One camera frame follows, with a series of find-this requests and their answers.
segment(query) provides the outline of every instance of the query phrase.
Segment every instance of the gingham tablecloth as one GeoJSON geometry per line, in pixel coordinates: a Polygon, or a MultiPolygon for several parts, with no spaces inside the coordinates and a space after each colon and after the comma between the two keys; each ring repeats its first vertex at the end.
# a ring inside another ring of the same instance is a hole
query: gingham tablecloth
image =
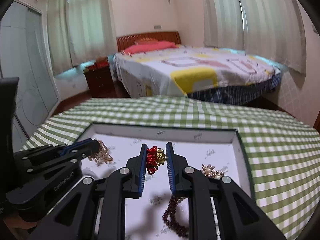
{"type": "Polygon", "coordinates": [[[320,136],[286,113],[166,96],[93,98],[48,119],[24,148],[72,144],[92,122],[238,129],[256,202],[287,239],[299,235],[319,202],[320,136]]]}

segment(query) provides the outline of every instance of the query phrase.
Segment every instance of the jewelry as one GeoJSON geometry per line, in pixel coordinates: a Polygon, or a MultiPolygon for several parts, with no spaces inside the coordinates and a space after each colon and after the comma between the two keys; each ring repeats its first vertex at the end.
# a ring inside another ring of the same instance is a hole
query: jewelry
{"type": "Polygon", "coordinates": [[[167,157],[164,154],[164,150],[153,146],[151,149],[147,149],[147,171],[150,175],[155,174],[158,167],[164,164],[167,157]]]}
{"type": "MultiPolygon", "coordinates": [[[[215,171],[214,170],[214,166],[211,166],[211,164],[205,166],[204,164],[202,164],[202,173],[208,177],[208,178],[212,178],[212,179],[220,179],[223,177],[224,173],[221,171],[215,171]]],[[[185,226],[181,226],[175,218],[176,215],[176,208],[177,205],[179,203],[181,203],[181,201],[185,199],[183,198],[176,198],[174,196],[171,196],[170,201],[169,201],[169,205],[168,208],[165,210],[162,219],[164,221],[164,223],[173,231],[175,231],[178,236],[180,237],[188,237],[188,231],[189,228],[185,227],[185,226]]]]}
{"type": "Polygon", "coordinates": [[[88,156],[89,161],[95,161],[97,165],[101,165],[103,163],[112,162],[113,158],[109,154],[109,148],[107,148],[101,140],[97,140],[100,144],[100,148],[97,153],[94,153],[88,156]]]}

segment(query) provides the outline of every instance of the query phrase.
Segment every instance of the tray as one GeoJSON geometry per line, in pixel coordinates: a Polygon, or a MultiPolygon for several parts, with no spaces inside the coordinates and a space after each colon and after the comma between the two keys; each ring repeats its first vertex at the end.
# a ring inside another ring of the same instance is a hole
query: tray
{"type": "MultiPolygon", "coordinates": [[[[147,144],[149,148],[155,145],[165,149],[166,143],[171,141],[175,153],[185,156],[190,166],[201,170],[202,164],[214,165],[216,169],[230,176],[249,196],[254,196],[251,172],[237,130],[93,123],[78,141],[87,138],[102,140],[114,158],[112,163],[102,165],[90,162],[87,158],[82,160],[83,175],[92,176],[94,179],[105,178],[113,171],[124,167],[129,158],[139,155],[142,143],[147,144]]],[[[154,175],[146,173],[144,192],[139,200],[126,199],[126,240],[180,239],[162,221],[170,196],[165,163],[154,175]]],[[[188,226],[187,199],[177,206],[176,219],[181,225],[188,226]]],[[[100,213],[97,217],[96,232],[99,220],[100,213]]]]}

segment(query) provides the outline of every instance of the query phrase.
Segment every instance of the wooden headboard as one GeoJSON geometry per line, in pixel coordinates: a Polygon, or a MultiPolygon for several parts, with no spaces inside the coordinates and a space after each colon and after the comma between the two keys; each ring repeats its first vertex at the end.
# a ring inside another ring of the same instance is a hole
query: wooden headboard
{"type": "Polygon", "coordinates": [[[177,31],[174,32],[153,32],[153,33],[137,33],[117,37],[118,51],[134,45],[134,42],[140,38],[155,38],[158,41],[172,41],[175,44],[181,44],[180,36],[177,31]]]}

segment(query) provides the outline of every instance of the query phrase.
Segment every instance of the blue plaid fabric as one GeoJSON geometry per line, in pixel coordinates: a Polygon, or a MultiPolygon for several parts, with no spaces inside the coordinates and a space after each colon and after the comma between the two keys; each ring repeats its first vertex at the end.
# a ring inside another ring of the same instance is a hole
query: blue plaid fabric
{"type": "Polygon", "coordinates": [[[232,86],[212,88],[188,94],[193,98],[205,102],[222,103],[242,106],[260,97],[262,94],[274,90],[281,83],[282,74],[279,73],[271,79],[249,86],[232,86]]]}

